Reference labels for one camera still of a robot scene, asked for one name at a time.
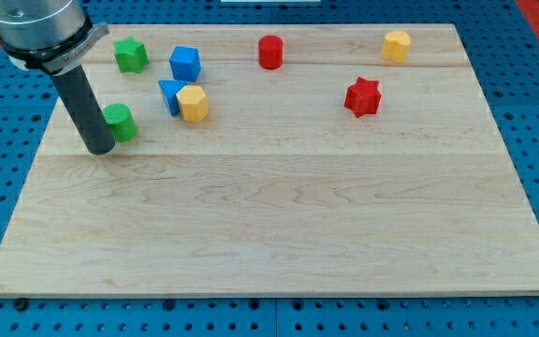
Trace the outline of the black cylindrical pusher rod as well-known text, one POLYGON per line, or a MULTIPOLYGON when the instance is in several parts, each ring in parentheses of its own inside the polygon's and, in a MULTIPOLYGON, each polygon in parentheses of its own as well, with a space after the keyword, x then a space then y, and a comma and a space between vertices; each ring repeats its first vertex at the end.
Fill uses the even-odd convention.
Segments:
POLYGON ((109 153, 115 140, 82 66, 51 80, 87 150, 94 155, 109 153))

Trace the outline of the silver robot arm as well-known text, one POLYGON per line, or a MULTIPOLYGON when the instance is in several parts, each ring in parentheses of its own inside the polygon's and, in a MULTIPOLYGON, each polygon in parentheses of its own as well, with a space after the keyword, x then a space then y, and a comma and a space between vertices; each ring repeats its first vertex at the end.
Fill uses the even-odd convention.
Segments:
POLYGON ((109 153, 107 127, 82 60, 109 33, 77 0, 0 0, 0 43, 22 70, 48 75, 91 154, 109 153))

